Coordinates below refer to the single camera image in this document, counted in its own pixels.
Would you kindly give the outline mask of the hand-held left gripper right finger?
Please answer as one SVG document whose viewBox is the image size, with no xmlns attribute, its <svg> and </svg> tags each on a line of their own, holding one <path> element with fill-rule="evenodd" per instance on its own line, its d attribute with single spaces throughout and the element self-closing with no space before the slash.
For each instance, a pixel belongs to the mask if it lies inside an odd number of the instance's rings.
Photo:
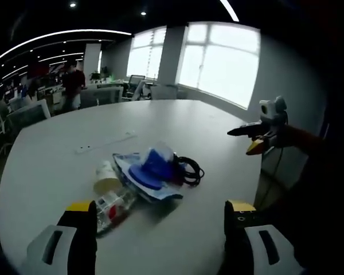
<svg viewBox="0 0 344 275">
<path fill-rule="evenodd" d="M 223 274 L 303 274 L 290 241 L 249 203 L 224 207 Z"/>
</svg>

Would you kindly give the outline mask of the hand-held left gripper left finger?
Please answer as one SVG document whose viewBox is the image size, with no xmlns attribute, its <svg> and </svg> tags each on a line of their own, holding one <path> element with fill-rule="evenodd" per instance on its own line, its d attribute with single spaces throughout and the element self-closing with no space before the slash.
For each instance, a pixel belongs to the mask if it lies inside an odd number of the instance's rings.
<svg viewBox="0 0 344 275">
<path fill-rule="evenodd" d="M 95 201 L 71 204 L 28 245 L 22 274 L 95 274 L 96 233 Z"/>
</svg>

